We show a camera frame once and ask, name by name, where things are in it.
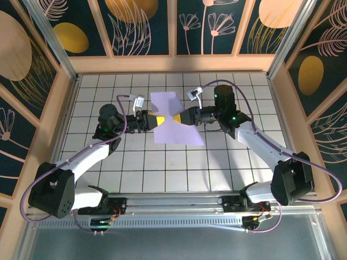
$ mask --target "paper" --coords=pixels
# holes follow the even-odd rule
[[[165,117],[165,121],[154,128],[157,144],[204,145],[195,126],[174,121],[174,116],[185,110],[176,92],[152,92],[152,113]]]

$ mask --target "flower illustration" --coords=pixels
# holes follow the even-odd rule
[[[208,15],[208,24],[210,26],[211,35],[212,35],[212,44],[211,44],[211,54],[213,54],[213,44],[216,36],[233,34],[235,32],[235,26],[233,20],[233,14],[226,15],[220,14],[216,19],[216,13]]]
[[[10,139],[13,123],[15,122],[15,112],[12,110],[7,111],[7,117],[5,109],[0,108],[0,138],[7,141]]]
[[[204,4],[204,13],[202,16],[202,28],[201,28],[201,54],[204,54],[204,28],[205,28],[205,17],[207,7],[211,7],[213,5],[223,5],[223,4],[234,4],[239,0],[202,0]]]
[[[183,26],[184,34],[185,34],[185,44],[187,45],[187,51],[190,55],[189,45],[188,45],[188,38],[187,38],[187,31],[197,29],[201,27],[201,23],[199,23],[199,19],[196,17],[196,14],[188,14],[185,16],[185,14],[179,15],[179,20],[181,22],[181,25]]]

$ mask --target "ventilation grille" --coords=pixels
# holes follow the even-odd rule
[[[79,221],[83,227],[88,227],[89,220]],[[199,227],[208,225],[241,225],[241,217],[120,217],[110,228],[178,228]],[[40,223],[40,229],[71,229],[76,228],[72,219],[51,219]]]

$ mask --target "white tile floor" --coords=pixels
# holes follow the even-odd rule
[[[102,105],[111,102],[120,110],[115,100],[118,94],[145,95],[144,109],[151,109],[151,92],[174,91],[189,108],[198,103],[188,100],[185,92],[216,79],[235,82],[249,99],[259,128],[285,146],[263,73],[84,75],[61,158],[71,157],[91,139]],[[214,86],[203,92],[204,106],[214,105]],[[249,114],[240,93],[235,99],[237,107]],[[129,102],[122,104],[129,114]],[[206,129],[216,130],[219,125]],[[77,186],[96,185],[113,193],[232,191],[254,181],[271,180],[271,170],[255,153],[223,132],[206,129],[198,127],[204,146],[155,144],[152,132],[126,134],[118,150],[89,169]]]

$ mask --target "lavender paper sheet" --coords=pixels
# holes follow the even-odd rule
[[[157,144],[204,145],[195,126],[174,121],[174,116],[185,110],[176,92],[152,92],[152,113],[165,117],[165,121],[154,128]]]

